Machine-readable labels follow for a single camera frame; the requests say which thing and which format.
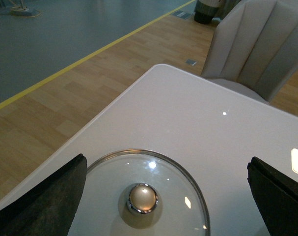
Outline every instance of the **metal rim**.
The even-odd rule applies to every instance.
[[[146,149],[124,149],[124,150],[119,150],[119,151],[115,151],[112,153],[109,153],[103,157],[101,157],[100,159],[96,160],[95,162],[93,162],[87,170],[87,173],[89,173],[90,171],[92,171],[97,165],[110,160],[114,157],[117,156],[123,156],[123,155],[128,155],[128,154],[142,154],[142,155],[149,155],[149,156],[153,156],[156,158],[159,158],[163,161],[166,161],[167,163],[171,164],[172,166],[174,166],[177,170],[179,170],[185,177],[186,179],[190,182],[190,184],[193,186],[194,190],[196,191],[198,198],[200,200],[200,204],[202,206],[202,210],[203,213],[205,215],[205,225],[207,227],[206,229],[206,236],[210,236],[210,217],[209,217],[209,211],[208,208],[206,206],[206,202],[205,199],[202,195],[202,192],[197,184],[197,182],[193,179],[193,177],[191,176],[191,174],[189,174],[189,172],[182,167],[179,163],[177,163],[176,161],[172,160],[171,158],[160,154],[158,152],[155,151],[151,151],[151,150],[146,150]]]

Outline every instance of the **white chair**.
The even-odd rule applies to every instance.
[[[218,25],[201,76],[268,103],[297,69],[298,11],[242,0]]]

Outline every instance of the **white table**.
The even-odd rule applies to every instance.
[[[156,65],[0,201],[0,209],[83,153],[88,165],[122,149],[164,154],[196,180],[212,236],[258,236],[264,222],[247,182],[257,156],[298,182],[298,117],[168,65]]]

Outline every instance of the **wooden floor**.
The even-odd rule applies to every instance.
[[[214,30],[169,15],[1,109],[0,200],[151,66],[199,75]],[[298,115],[298,72],[271,104]]]

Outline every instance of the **cleaning equipment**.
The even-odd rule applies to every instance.
[[[10,14],[14,16],[35,17],[40,15],[41,12],[33,8],[26,7],[23,3],[23,0],[20,0],[20,6],[11,8]]]
[[[222,3],[222,0],[198,0],[194,9],[194,20],[198,23],[209,24]]]

